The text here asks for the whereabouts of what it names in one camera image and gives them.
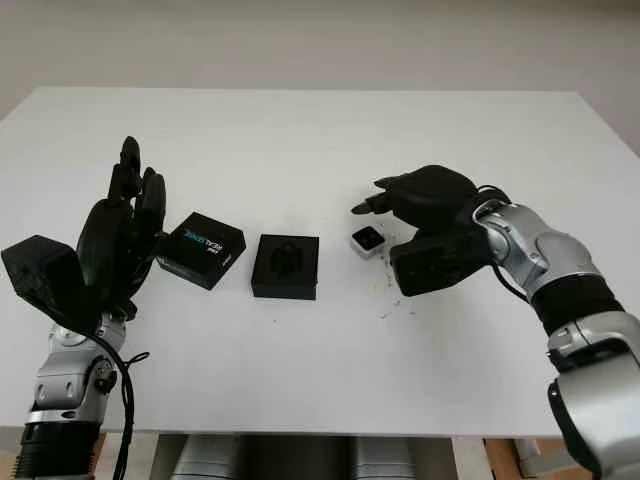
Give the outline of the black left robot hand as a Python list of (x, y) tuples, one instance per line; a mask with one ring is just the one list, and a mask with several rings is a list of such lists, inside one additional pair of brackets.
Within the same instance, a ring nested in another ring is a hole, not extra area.
[(132, 297), (149, 274), (165, 237), (164, 177), (141, 168), (137, 140), (128, 136), (113, 166), (107, 197), (91, 209), (77, 243), (85, 284), (99, 309), (135, 318)]

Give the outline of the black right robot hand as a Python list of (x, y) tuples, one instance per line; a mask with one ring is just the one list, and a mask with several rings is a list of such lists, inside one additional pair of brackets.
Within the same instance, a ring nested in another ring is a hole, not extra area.
[(392, 213), (428, 233), (447, 231), (464, 207), (479, 193), (466, 176), (440, 165), (427, 165), (374, 182), (380, 192), (351, 209), (354, 215)]

